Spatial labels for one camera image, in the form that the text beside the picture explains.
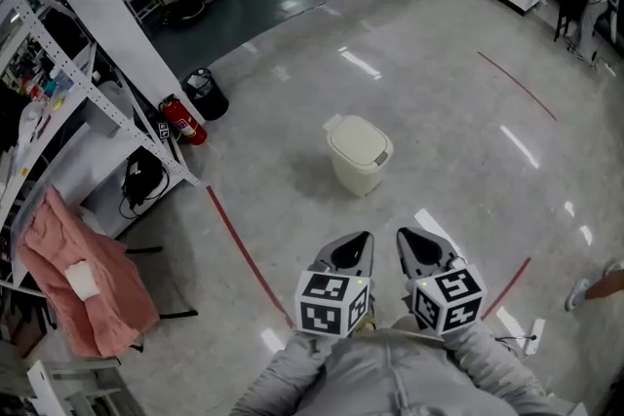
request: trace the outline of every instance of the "black trash bin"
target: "black trash bin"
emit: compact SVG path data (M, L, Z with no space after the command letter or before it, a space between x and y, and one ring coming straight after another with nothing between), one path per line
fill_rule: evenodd
M230 105L208 68L196 69L188 75L182 81L182 90L206 120L220 118Z

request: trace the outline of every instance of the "gray jacket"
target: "gray jacket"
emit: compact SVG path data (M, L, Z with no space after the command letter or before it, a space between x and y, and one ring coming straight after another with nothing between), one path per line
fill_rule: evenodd
M328 340L295 333L230 416L558 414L480 322L448 335L445 349L394 329Z

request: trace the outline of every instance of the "red fire extinguisher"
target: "red fire extinguisher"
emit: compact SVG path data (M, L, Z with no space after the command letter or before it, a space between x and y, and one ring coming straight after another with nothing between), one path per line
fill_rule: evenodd
M167 120L169 120L191 144L198 146L204 143L208 134L174 95L170 95L161 102L159 108Z

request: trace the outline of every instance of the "white trash bin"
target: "white trash bin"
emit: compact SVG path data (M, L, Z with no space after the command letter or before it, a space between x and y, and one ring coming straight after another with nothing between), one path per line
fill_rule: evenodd
M392 141L359 116L336 115L324 128L338 180L354 195L366 196L383 178L394 150Z

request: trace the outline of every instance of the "pink cloth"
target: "pink cloth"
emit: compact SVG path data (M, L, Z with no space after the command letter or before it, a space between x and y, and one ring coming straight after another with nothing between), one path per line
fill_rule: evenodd
M159 319L126 247L95 233L48 188L18 244L19 256L57 311L72 351L108 358L126 351ZM99 295L82 302L64 271L86 260Z

